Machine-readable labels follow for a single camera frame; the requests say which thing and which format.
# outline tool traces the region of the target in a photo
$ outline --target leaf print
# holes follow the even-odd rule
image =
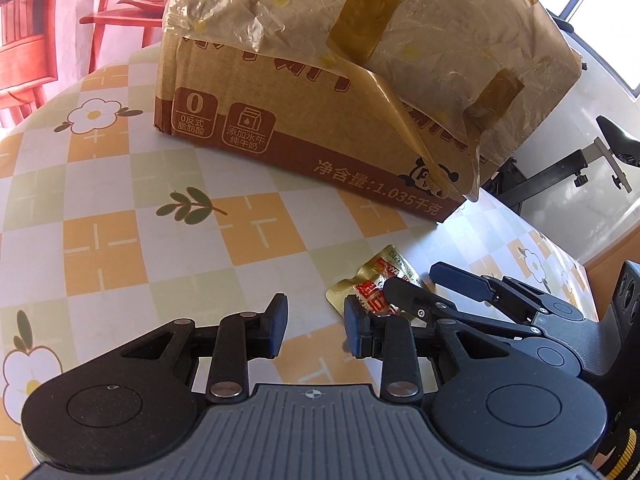
[[[184,220],[185,216],[189,214],[189,211],[191,211],[191,204],[183,205],[180,209],[178,209],[178,211],[175,212],[174,219],[176,219],[178,222]]]
[[[181,204],[191,203],[191,199],[188,196],[183,195],[182,193],[178,193],[177,191],[169,193],[169,196],[173,198],[176,202],[180,202]]]
[[[27,318],[27,315],[23,310],[19,310],[16,317],[18,322],[18,333],[24,341],[27,349],[31,350],[31,348],[33,347],[33,332],[31,331],[31,323],[29,323],[29,318]]]
[[[126,110],[124,112],[117,112],[118,117],[133,117],[144,113],[142,110]]]
[[[27,352],[27,345],[24,344],[24,341],[20,336],[14,335],[14,346],[20,352]]]
[[[188,225],[199,224],[200,222],[203,222],[207,219],[207,217],[211,214],[211,211],[212,210],[208,207],[195,209],[186,216],[186,218],[184,219],[184,223]]]
[[[193,199],[203,207],[213,208],[211,199],[197,187],[188,187],[187,193],[189,193]]]
[[[62,132],[64,130],[66,130],[69,126],[71,126],[71,123],[69,121],[65,121],[62,124],[60,124],[60,126],[56,126],[53,131],[55,133],[59,133]]]
[[[170,215],[175,211],[177,207],[178,207],[178,204],[166,204],[166,205],[160,206],[156,211],[156,215],[158,216]]]

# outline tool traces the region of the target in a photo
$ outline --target flower pattern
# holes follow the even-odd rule
[[[551,290],[549,289],[549,285],[546,282],[546,272],[542,267],[542,263],[540,263],[540,258],[536,253],[529,251],[528,249],[518,248],[520,254],[524,256],[524,264],[527,266],[527,269],[533,274],[533,278],[538,282],[542,283],[545,286],[546,291],[551,294]]]
[[[118,101],[104,99],[89,99],[81,107],[71,110],[60,126],[53,131],[62,132],[71,127],[71,132],[77,135],[86,134],[92,130],[102,130],[111,126],[118,117],[133,117],[140,115],[142,110],[130,110]]]
[[[2,363],[6,381],[2,393],[4,410],[12,421],[20,424],[22,407],[42,383],[60,375],[62,365],[58,356],[45,346],[33,346],[31,324],[24,311],[17,314],[19,336],[14,336],[15,350]]]

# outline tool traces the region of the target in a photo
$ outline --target tablecloth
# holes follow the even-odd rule
[[[0,142],[1,479],[33,465],[19,420],[39,384],[172,319],[262,312],[276,292],[289,298],[285,341],[250,363],[251,384],[376,387],[380,362],[345,352],[324,294],[387,244],[425,280],[437,261],[506,274],[596,319],[584,269],[487,193],[436,224],[160,134],[158,57],[150,46],[89,74]],[[205,379],[201,367],[196,389]]]

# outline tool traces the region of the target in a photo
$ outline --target white flower print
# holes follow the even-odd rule
[[[38,346],[26,353],[9,352],[2,365],[6,387],[2,402],[7,415],[20,424],[20,414],[27,397],[42,383],[60,375],[62,366],[58,357],[48,348]]]
[[[122,105],[117,101],[89,99],[81,107],[71,110],[66,120],[71,123],[71,131],[85,134],[91,130],[101,130],[111,126],[117,119],[116,113]]]
[[[524,264],[531,271],[533,277],[538,283],[542,283],[546,278],[545,269],[542,268],[540,258],[536,253],[532,253],[528,249],[524,249]]]

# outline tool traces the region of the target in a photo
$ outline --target milk carton icon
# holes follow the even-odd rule
[[[259,132],[260,125],[262,124],[262,114],[260,110],[245,106],[244,110],[240,112],[238,116],[238,126],[243,130],[249,130],[251,132]]]
[[[264,153],[275,124],[276,116],[272,112],[245,103],[233,103],[226,116],[222,142],[238,150]]]

